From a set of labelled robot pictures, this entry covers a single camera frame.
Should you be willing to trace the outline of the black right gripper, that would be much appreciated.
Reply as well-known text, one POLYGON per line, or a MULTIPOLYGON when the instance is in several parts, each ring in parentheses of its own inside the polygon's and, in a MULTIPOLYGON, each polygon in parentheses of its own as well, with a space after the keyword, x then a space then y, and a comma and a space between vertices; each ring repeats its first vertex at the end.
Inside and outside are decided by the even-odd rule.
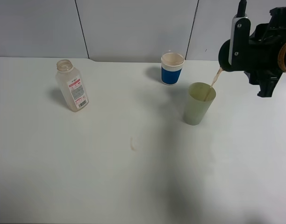
POLYGON ((270 15, 270 22, 257 25, 250 36, 250 63, 244 70, 249 83, 260 86, 261 98, 271 98, 286 73, 286 7, 271 9, 270 15))

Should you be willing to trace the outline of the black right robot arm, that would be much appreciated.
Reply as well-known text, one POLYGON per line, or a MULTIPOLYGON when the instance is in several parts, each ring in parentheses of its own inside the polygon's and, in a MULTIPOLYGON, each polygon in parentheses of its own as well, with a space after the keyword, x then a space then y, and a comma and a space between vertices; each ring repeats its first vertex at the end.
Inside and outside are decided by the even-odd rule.
POLYGON ((248 69, 251 85, 258 85, 261 98, 272 97, 283 73, 286 73, 286 7, 270 10, 269 23, 256 26, 249 37, 248 69))

